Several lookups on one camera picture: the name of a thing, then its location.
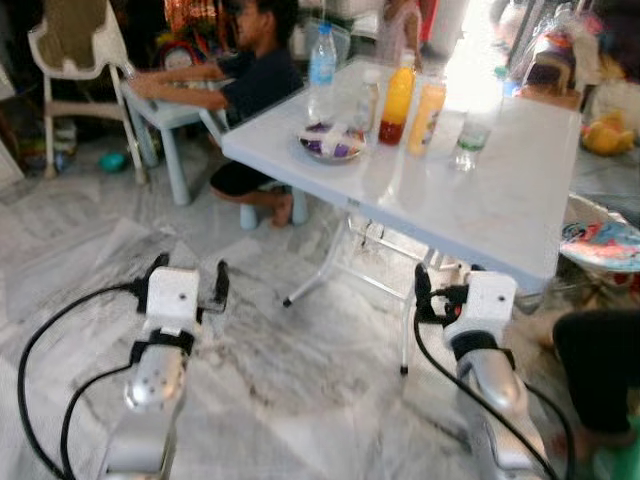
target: blue plastic item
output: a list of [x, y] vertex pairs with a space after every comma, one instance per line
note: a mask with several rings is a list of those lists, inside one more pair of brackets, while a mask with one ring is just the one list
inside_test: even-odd
[[105, 172], [119, 172], [126, 165], [126, 159], [121, 153], [107, 153], [100, 158], [100, 168]]

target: yellow stuffed toy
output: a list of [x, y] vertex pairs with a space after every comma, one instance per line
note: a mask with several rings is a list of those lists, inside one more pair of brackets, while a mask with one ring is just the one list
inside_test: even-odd
[[609, 113], [582, 129], [584, 147], [603, 156], [619, 155], [633, 148], [633, 131], [625, 130], [620, 110]]

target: table leg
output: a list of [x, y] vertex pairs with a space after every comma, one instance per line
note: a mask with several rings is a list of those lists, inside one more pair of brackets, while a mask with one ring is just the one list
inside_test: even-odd
[[162, 135], [162, 144], [164, 146], [164, 155], [167, 161], [167, 169], [169, 170], [169, 182], [171, 183], [171, 191], [173, 192], [173, 201], [176, 205], [188, 205], [191, 203], [191, 195], [187, 188], [187, 181], [184, 177], [184, 170], [178, 157], [178, 149], [173, 138], [173, 133], [169, 129], [160, 130]]
[[[438, 252], [433, 248], [428, 248], [422, 260], [423, 265], [430, 265], [434, 255]], [[411, 289], [404, 300], [402, 308], [402, 347], [400, 360], [400, 375], [405, 376], [409, 373], [409, 321], [411, 319], [411, 309], [416, 301], [415, 280], [411, 282]]]
[[135, 108], [128, 103], [127, 106], [129, 107], [129, 116], [131, 117], [133, 129], [136, 132], [136, 137], [138, 137], [138, 145], [140, 147], [140, 153], [142, 154], [142, 160], [144, 160], [147, 167], [157, 167], [158, 155], [156, 155], [156, 151], [153, 148], [149, 129], [144, 124], [144, 120]]
[[340, 224], [338, 225], [338, 230], [331, 241], [331, 247], [329, 248], [329, 252], [327, 253], [327, 257], [324, 259], [324, 262], [320, 269], [314, 273], [306, 282], [304, 282], [295, 292], [290, 294], [287, 298], [284, 299], [282, 305], [285, 307], [290, 307], [293, 302], [295, 302], [298, 298], [304, 295], [308, 290], [315, 287], [320, 282], [324, 281], [329, 270], [333, 266], [333, 262], [336, 257], [336, 253], [338, 252], [338, 247], [340, 246], [340, 242], [344, 238], [344, 234], [347, 231], [347, 222], [349, 219], [349, 214], [345, 213], [342, 219], [340, 219]]

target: orange juice bottle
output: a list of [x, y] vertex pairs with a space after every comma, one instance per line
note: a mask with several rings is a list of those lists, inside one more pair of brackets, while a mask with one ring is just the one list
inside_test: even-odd
[[447, 90], [443, 86], [425, 85], [422, 87], [420, 106], [413, 121], [407, 144], [407, 150], [411, 155], [422, 157], [426, 153], [427, 146], [436, 129], [446, 93]]
[[407, 122], [407, 114], [411, 106], [413, 96], [413, 84], [416, 74], [413, 70], [415, 55], [407, 50], [402, 54], [402, 63], [389, 81], [387, 102], [384, 105], [380, 133], [378, 138], [387, 145], [397, 145], [402, 138], [404, 125]]

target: water bottle label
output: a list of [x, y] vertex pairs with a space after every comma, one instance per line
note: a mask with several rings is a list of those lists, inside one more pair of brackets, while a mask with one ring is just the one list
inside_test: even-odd
[[424, 132], [424, 137], [422, 137], [422, 145], [427, 146], [431, 143], [431, 139], [433, 138], [433, 132], [436, 129], [436, 124], [438, 123], [438, 116], [440, 116], [440, 110], [432, 110], [429, 113], [429, 119], [427, 120], [427, 129]]
[[309, 77], [312, 85], [331, 85], [336, 64], [331, 59], [313, 59], [310, 70]]

